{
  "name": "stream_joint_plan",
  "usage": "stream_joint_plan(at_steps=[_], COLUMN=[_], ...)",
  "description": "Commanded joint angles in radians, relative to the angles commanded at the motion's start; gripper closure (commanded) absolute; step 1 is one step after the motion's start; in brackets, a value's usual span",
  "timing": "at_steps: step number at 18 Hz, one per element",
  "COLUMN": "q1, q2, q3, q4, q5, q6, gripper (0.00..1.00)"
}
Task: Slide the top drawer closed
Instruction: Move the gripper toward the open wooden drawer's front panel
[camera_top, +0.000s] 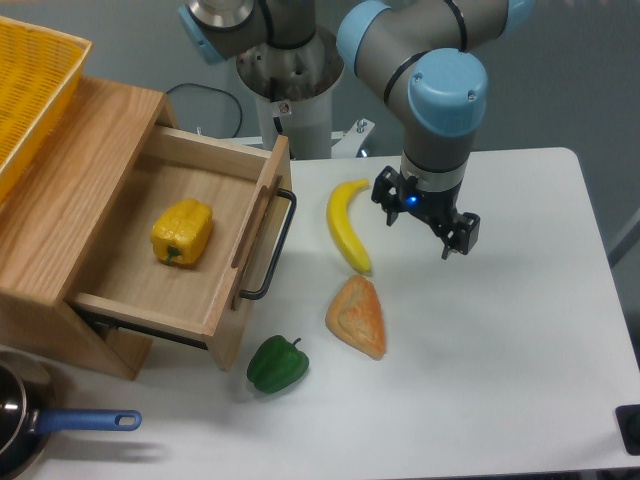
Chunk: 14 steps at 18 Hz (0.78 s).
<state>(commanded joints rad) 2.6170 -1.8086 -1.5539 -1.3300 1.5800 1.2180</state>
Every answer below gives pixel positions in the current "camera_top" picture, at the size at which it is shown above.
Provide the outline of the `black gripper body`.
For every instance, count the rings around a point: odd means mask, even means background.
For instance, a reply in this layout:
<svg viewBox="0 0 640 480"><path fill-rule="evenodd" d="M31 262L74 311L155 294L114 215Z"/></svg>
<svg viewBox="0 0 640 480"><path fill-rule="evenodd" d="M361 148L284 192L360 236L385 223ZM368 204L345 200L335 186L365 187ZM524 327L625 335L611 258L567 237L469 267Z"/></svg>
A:
<svg viewBox="0 0 640 480"><path fill-rule="evenodd" d="M388 168L388 180L394 190L388 208L389 226L400 213L406 212L427 224L435 234L452 234L455 231L458 217L456 202L461 183L445 191L424 191L418 188L413 177L405 179L393 168Z"/></svg>

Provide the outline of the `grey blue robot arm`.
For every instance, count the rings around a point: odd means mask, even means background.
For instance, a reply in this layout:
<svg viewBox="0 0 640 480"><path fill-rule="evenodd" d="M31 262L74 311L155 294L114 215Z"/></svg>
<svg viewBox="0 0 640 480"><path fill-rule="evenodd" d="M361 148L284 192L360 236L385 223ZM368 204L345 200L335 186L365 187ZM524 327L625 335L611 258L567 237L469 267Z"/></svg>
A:
<svg viewBox="0 0 640 480"><path fill-rule="evenodd" d="M264 108L266 130L290 135L293 113L352 72L400 121L401 163L376 178L372 199L389 221L408 213L445 253L467 254L480 219L456 202L487 103L488 77L473 49L526 22L530 1L417 1L394 9L363 1L336 33L312 1L188 1L182 25L210 64L234 60Z"/></svg>

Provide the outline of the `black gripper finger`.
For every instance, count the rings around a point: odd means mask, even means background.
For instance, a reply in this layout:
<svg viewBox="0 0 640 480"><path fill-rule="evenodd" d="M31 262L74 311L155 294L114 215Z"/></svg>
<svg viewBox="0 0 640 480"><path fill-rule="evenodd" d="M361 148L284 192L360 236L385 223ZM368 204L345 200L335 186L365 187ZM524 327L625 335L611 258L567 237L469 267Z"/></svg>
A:
<svg viewBox="0 0 640 480"><path fill-rule="evenodd" d="M386 225L392 226L400 213L403 205L398 195L397 188L399 174L390 166L386 166L375 178L371 200L378 204L386 214Z"/></svg>
<svg viewBox="0 0 640 480"><path fill-rule="evenodd" d="M467 255L477 243L481 218L470 212L455 213L442 236L442 259L452 253Z"/></svg>

